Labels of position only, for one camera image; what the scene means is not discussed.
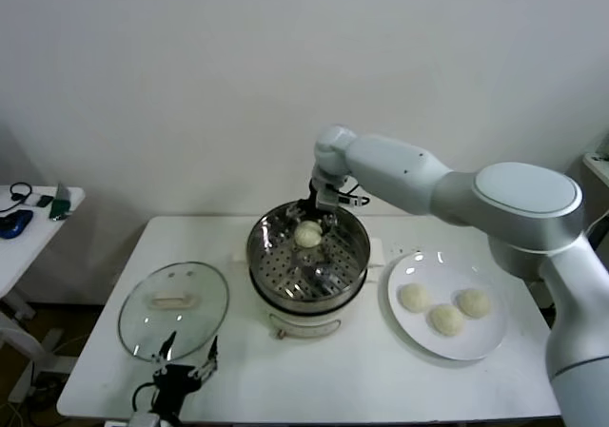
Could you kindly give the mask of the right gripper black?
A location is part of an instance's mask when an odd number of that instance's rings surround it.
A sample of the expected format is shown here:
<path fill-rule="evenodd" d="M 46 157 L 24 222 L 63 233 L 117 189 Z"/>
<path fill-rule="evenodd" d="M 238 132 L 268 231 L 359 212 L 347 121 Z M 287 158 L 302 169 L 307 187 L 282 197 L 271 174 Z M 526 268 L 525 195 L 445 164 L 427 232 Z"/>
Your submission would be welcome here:
<path fill-rule="evenodd" d="M 333 213 L 339 207 L 339 192 L 346 183 L 344 175 L 313 175 L 312 186 L 313 206 L 326 212 L 322 216 L 322 229 L 330 230 L 336 225 L 336 215 Z M 286 205 L 285 217 L 289 221 L 303 221 L 307 218 L 309 206 L 306 201 L 294 201 Z"/>

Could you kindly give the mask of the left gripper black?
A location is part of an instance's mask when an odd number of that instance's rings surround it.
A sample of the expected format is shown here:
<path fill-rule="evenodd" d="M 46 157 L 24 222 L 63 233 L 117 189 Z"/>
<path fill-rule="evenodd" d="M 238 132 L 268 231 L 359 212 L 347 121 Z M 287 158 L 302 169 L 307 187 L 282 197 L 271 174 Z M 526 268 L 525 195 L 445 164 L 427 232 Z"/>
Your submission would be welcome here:
<path fill-rule="evenodd" d="M 172 331 L 158 352 L 151 355 L 155 365 L 165 366 L 177 332 Z M 188 395 L 200 389 L 200 379 L 210 379 L 218 368 L 218 337 L 215 336 L 203 365 L 169 364 L 153 376 L 157 395 L 151 408 L 155 414 L 179 414 Z"/>

